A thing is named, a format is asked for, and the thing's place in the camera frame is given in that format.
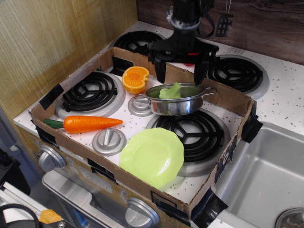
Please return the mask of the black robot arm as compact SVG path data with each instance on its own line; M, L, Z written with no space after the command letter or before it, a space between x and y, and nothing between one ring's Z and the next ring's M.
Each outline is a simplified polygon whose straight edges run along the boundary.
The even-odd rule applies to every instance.
M148 60L155 66L159 82L166 78L166 63L194 64L194 83L199 85L215 65L218 46L199 40L207 39L215 32L215 23L209 15L213 0L175 0L167 12L167 20L173 26L168 39L149 45Z

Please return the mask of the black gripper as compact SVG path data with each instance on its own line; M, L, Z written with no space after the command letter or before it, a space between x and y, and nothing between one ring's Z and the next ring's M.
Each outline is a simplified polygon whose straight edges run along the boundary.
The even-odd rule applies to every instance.
M209 63L214 62L219 47L196 37L199 24L174 28L168 39L149 45L148 60L154 63L159 82L165 83L166 62L195 64L194 83L199 85L206 76Z

